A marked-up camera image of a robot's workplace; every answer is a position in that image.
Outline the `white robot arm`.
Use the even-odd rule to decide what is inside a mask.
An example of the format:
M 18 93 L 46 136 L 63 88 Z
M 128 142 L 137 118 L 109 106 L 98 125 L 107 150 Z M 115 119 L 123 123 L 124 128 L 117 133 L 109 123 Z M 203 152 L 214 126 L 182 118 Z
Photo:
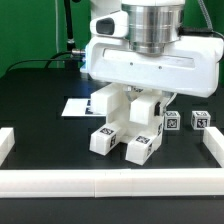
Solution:
M 185 0 L 121 0 L 91 21 L 84 71 L 96 80 L 209 97 L 218 85 L 220 38 L 180 32 Z

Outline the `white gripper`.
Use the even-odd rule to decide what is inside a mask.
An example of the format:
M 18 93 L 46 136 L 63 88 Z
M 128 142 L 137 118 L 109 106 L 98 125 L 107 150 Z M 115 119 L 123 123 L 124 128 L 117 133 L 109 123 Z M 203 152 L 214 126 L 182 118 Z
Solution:
M 155 116 L 165 114 L 176 93 L 210 96 L 218 85 L 224 40 L 188 35 L 181 16 L 180 9 L 124 9 L 92 20 L 87 72 L 96 80 L 126 84 L 130 102 L 136 99 L 133 87 L 167 91 Z

